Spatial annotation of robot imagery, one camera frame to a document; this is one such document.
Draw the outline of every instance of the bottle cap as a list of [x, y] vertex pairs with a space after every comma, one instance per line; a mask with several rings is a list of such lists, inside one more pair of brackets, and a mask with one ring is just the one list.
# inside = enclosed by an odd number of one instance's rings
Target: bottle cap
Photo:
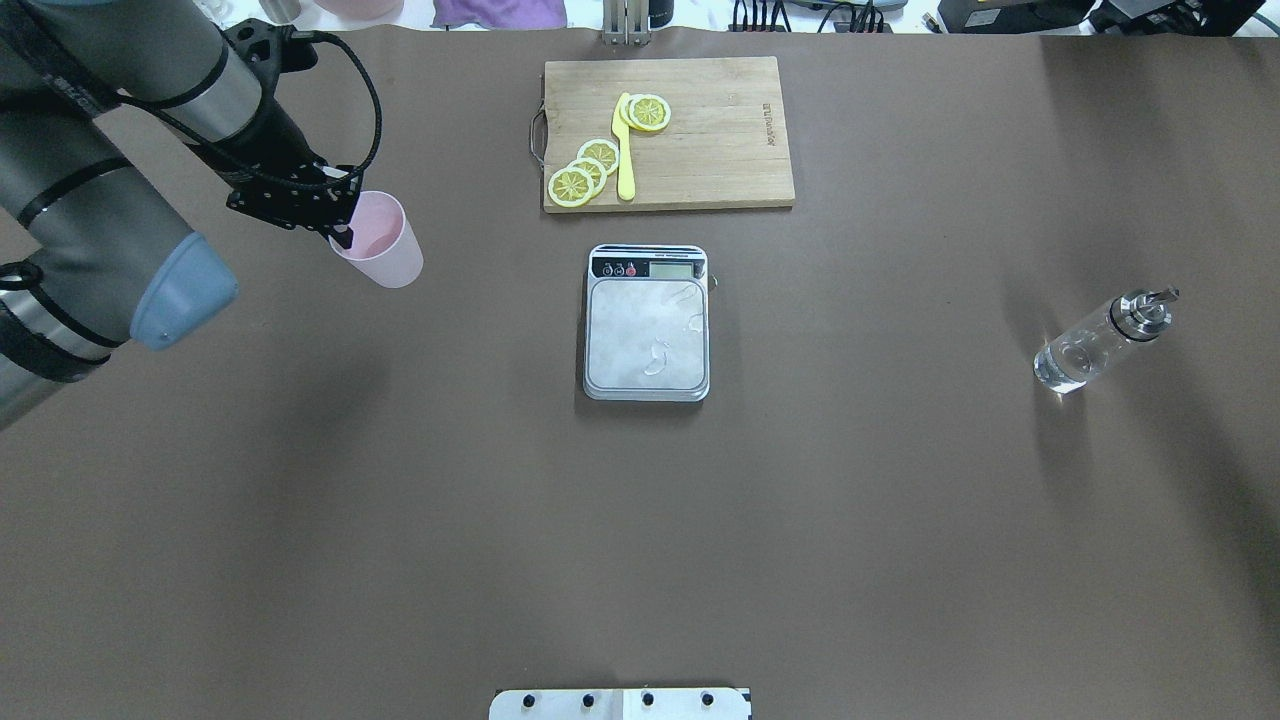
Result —
[[1111, 322], [1120, 334], [1129, 340], [1138, 342], [1156, 340], [1174, 323], [1169, 304], [1178, 300], [1179, 295], [1174, 286], [1160, 292], [1149, 290], [1126, 292], [1111, 304]]

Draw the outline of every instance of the transparent bottle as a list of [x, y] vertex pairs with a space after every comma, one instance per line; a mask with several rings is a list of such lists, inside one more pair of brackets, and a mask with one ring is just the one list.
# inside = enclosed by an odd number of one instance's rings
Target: transparent bottle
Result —
[[1032, 369], [1050, 389], [1068, 393], [1114, 368], [1169, 329], [1176, 287], [1135, 290], [1110, 300], [1036, 354]]

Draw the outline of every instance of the white bracket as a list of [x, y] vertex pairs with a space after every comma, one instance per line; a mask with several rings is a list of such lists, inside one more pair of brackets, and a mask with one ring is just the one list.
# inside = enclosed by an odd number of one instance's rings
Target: white bracket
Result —
[[649, 0], [604, 0], [600, 28], [605, 45], [649, 45]]
[[503, 691], [489, 720], [751, 720], [748, 688]]

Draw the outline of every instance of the yellow knife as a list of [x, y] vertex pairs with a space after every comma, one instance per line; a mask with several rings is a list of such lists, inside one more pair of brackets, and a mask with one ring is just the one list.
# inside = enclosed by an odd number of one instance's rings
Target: yellow knife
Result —
[[631, 94], [623, 92], [613, 106], [613, 135], [618, 136], [618, 200], [636, 196], [636, 176], [631, 169], [631, 126], [622, 119], [627, 100], [631, 100]]

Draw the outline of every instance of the knife handle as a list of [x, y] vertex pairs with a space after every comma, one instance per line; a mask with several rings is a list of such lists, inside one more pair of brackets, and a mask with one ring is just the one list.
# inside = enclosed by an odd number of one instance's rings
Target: knife handle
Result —
[[636, 196], [636, 176], [631, 169], [631, 131], [618, 136], [618, 200]]

